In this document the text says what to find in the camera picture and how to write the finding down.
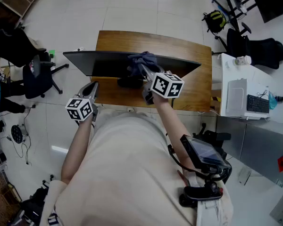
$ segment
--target wooden desk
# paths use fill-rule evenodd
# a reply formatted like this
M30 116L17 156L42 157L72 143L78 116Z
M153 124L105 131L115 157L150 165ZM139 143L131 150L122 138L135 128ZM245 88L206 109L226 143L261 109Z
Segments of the wooden desk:
M149 33L100 31L96 50L135 53L149 51L156 55L201 63L200 67L183 77L184 88L180 97L174 101L174 109L209 111L212 86L210 47ZM92 81L100 83L99 97L96 103L149 107L142 98L142 89L121 88L117 85L117 78L92 77Z

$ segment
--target white tile floor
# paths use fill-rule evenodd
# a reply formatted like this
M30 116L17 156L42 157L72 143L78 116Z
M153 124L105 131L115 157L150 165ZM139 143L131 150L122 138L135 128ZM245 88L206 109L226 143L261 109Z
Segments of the white tile floor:
M54 88L45 93L45 98L28 100L25 96L12 100L32 105L38 102L26 118L26 127L31 136L32 147L28 160L19 158L10 141L1 140L8 158L7 176L19 191L22 199L29 198L50 174L59 177L63 156L51 150L51 146L69 148L77 125L70 120L64 106L80 87L89 82L62 54L78 47L95 50L99 30L124 30L148 32L185 39L211 47L214 51L224 48L207 32L202 13L215 8L211 0L36 0L25 17L25 32L39 40L47 48L56 50L57 66L69 63L68 69L54 74L54 81L63 89L59 95ZM21 79L21 68L13 68L12 79ZM213 81L221 81L220 62L213 58ZM104 105L106 108L126 110L125 106ZM160 121L155 109L136 108ZM197 112L177 111L187 129L197 133L201 123L214 130L216 117L213 113L202 116ZM8 114L1 118L7 127L0 136L10 134L14 124L23 123L26 114ZM20 156L21 146L15 144Z

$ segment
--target green object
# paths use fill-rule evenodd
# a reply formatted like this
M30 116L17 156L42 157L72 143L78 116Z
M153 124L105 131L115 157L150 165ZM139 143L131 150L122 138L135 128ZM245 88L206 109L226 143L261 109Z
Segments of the green object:
M52 54L52 55L53 55L53 57L54 57L54 56L55 56L56 51L53 49L53 50L49 50L49 51L48 51L48 53L49 53L49 54Z

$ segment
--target beige shirt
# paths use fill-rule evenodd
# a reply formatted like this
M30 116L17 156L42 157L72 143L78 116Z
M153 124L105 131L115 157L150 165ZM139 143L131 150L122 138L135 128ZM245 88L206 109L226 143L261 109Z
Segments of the beige shirt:
M51 182L41 225L54 205L63 226L196 225L197 211L179 204L176 169L156 121L119 115L95 133L69 185Z

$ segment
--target black office chair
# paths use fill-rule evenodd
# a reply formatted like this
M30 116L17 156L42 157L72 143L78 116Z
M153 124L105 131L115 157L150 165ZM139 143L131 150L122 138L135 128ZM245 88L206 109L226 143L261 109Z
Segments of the black office chair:
M227 32L227 44L219 36L226 52L213 52L212 55L226 53L233 57L248 55L251 57L252 65L264 65L272 69L278 69L280 61L283 61L283 45L274 39L249 40L247 36L242 36L246 31L251 33L250 28L242 23L244 29L241 32L229 29Z
M22 82L26 98L44 97L44 93L52 86L56 88L59 94L63 93L53 81L52 74L63 68L68 68L69 64L51 70L50 68L55 66L55 63L51 62L52 57L49 56L45 48L36 48L33 41L27 37L22 29L15 29L9 33L6 33L3 29L0 30L0 57L17 67L24 66ZM32 61L34 61L35 74L31 72L29 67Z

